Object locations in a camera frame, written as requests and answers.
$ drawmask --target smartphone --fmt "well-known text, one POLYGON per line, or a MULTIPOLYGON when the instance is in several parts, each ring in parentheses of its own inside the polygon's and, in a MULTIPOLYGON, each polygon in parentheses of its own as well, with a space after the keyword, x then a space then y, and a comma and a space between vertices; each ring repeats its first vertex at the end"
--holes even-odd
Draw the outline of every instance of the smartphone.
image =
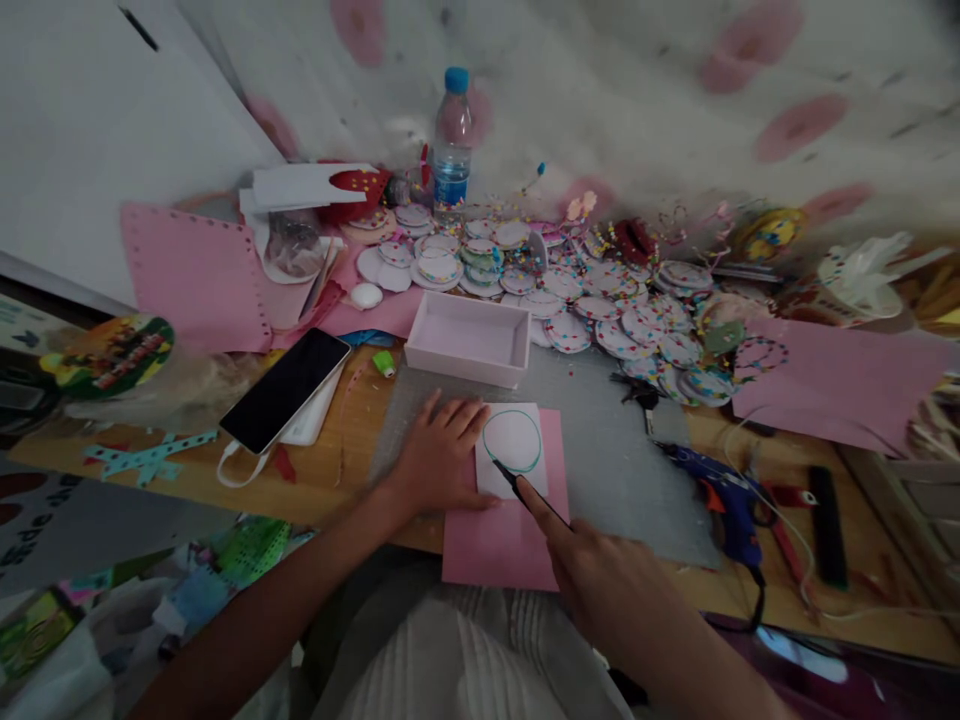
POLYGON ((220 420, 220 427, 254 455, 280 437, 323 381, 341 367, 350 346, 311 328, 220 420))

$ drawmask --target glue gun cord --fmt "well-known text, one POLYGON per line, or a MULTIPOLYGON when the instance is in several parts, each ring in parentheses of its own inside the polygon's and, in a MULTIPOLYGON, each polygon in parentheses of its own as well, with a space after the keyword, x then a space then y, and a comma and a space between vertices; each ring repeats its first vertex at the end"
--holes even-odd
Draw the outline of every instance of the glue gun cord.
MULTIPOLYGON (((807 569, 803 574, 803 578, 800 580, 800 597, 803 598, 803 602, 808 607, 811 607, 814 610, 816 610, 817 613, 819 613, 822 617, 826 618, 827 620, 833 620, 834 622, 849 622, 850 620, 859 620, 860 618, 866 615, 874 615, 876 613, 884 613, 884 612, 909 612, 916 615, 933 615, 936 617, 960 618, 960 612, 943 612, 941 610, 931 610, 930 608, 889 607, 889 606, 870 607, 870 608, 865 608, 863 610, 857 610, 851 613, 845 613, 843 615, 834 615, 833 613, 824 612, 816 605, 816 603, 814 603, 810 599, 810 596, 807 594, 807 584, 810 582, 810 579, 813 577, 813 573, 816 570, 816 564, 817 564, 816 559, 814 558, 813 550, 810 547, 810 544, 807 542, 803 534, 797 529, 796 525, 790 522, 773 503, 771 503, 769 500, 767 500, 763 496, 763 494, 758 492, 757 489, 754 487, 753 483, 749 483, 746 481, 746 478, 743 476, 743 473, 741 473, 740 470, 737 469, 737 466, 730 459, 730 441, 733 438, 733 436, 736 435, 743 428, 743 426, 750 420, 750 418, 753 417, 758 411, 764 410, 770 407, 773 407, 773 406, 760 405, 759 407, 756 407, 753 410, 751 410, 749 413, 747 413, 746 417, 744 417, 735 427, 733 428, 728 427, 726 430, 724 430, 725 437, 723 440, 723 457, 724 457, 724 460, 726 460, 727 465, 731 467, 733 471, 740 476, 740 479, 743 480, 744 483, 753 490, 753 492, 756 494, 758 498, 760 498, 763 504, 766 505, 768 508, 770 508, 771 512, 773 512, 774 514, 777 515, 777 517, 780 518, 783 524, 786 525, 787 528, 790 530, 790 532, 792 532, 794 536, 797 538, 797 540, 800 541, 800 545, 803 546, 803 550, 807 555, 807 569)), ((793 410, 793 412, 804 412, 804 409, 803 408, 795 409, 793 410)), ((866 430, 868 433, 873 435, 877 440, 883 443, 889 450, 893 451, 895 455, 901 454, 899 450, 894 448, 889 442, 887 442, 884 438, 882 438, 880 435, 874 432, 872 428, 869 428, 866 425, 863 425, 862 423, 859 423, 855 420, 845 419, 845 421, 849 422, 852 425, 856 425, 861 430, 866 430)))

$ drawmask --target gray cutting mat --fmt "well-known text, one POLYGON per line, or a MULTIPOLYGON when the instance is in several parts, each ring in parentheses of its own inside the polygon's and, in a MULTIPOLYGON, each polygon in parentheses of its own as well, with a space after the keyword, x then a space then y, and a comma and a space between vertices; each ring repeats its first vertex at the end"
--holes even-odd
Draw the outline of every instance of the gray cutting mat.
MULTIPOLYGON (((667 460, 644 431, 643 410, 622 405, 626 387, 610 382, 616 360, 593 347, 577 355, 531 346, 530 367, 516 390, 413 370, 404 361, 371 479, 389 469, 410 421, 434 388, 444 397, 479 395, 488 402, 535 402, 561 412, 570 512, 600 530, 642 540, 664 558, 719 568, 710 520, 696 483, 667 460)), ((682 442, 686 423, 679 406, 663 400, 655 411, 658 439, 682 442)))

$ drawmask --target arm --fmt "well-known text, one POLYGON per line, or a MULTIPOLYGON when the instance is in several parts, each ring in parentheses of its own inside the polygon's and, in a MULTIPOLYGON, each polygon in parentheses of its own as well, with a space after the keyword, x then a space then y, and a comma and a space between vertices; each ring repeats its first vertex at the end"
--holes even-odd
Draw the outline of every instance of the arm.
POLYGON ((526 479, 517 485, 547 538, 577 629, 614 667, 687 720, 795 718, 687 604, 646 545, 604 535, 583 520, 571 531, 526 479))
POLYGON ((147 689, 130 718, 233 717, 290 653, 324 600, 416 515, 497 504, 460 482, 489 408, 479 400, 452 400, 434 418, 439 398, 438 390, 424 405, 383 482, 234 598, 147 689))

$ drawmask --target plastic bottle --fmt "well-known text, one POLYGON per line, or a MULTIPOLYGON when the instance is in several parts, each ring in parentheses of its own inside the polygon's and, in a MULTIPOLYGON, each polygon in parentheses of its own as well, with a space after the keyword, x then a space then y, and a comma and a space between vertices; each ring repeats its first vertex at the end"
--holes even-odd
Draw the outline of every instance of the plastic bottle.
POLYGON ((466 202, 470 178, 473 137, 473 116, 467 102, 470 73, 459 67, 447 68, 443 83, 447 93, 437 111, 430 162, 433 214, 441 225, 455 225, 461 219, 458 205, 466 202))

